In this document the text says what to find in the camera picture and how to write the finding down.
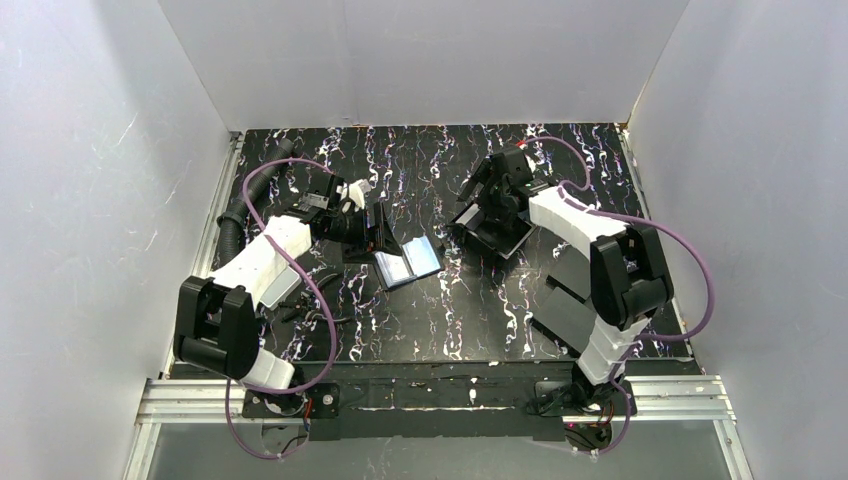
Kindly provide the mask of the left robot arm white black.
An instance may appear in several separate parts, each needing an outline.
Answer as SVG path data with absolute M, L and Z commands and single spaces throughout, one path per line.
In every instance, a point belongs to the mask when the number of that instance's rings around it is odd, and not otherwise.
M 400 255 L 383 205 L 366 203 L 368 181 L 352 183 L 328 173 L 259 236 L 209 277 L 188 277 L 177 303 L 173 352 L 177 359 L 270 394 L 301 392 L 296 369 L 260 344 L 258 308 L 284 274 L 293 274 L 329 308 L 297 258 L 318 240 L 341 245 L 347 263 L 372 263 L 378 252 Z

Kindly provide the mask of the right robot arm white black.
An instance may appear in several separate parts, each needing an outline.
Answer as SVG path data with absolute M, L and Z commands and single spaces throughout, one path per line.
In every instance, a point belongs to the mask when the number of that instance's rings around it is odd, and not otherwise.
M 564 186 L 535 178 L 521 146 L 481 160 L 458 199 L 465 207 L 450 225 L 483 255 L 507 260 L 542 228 L 587 262 L 588 296 L 573 295 L 567 303 L 576 312 L 593 312 L 592 331 L 571 380 L 549 403 L 580 408 L 613 395 L 614 381 L 624 374 L 625 354 L 673 297 L 657 230 L 608 218 Z

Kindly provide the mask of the black plastic tray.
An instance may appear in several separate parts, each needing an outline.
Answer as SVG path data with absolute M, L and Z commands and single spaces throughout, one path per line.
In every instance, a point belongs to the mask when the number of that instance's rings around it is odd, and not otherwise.
M 459 242 L 468 245 L 481 255 L 497 256 L 509 260 L 524 245 L 536 227 L 521 216 L 507 220 L 497 220 L 486 213 L 477 203 L 485 218 L 474 229 L 465 228 L 456 223 L 457 217 L 470 205 L 468 204 L 449 223 L 449 229 L 458 237 Z

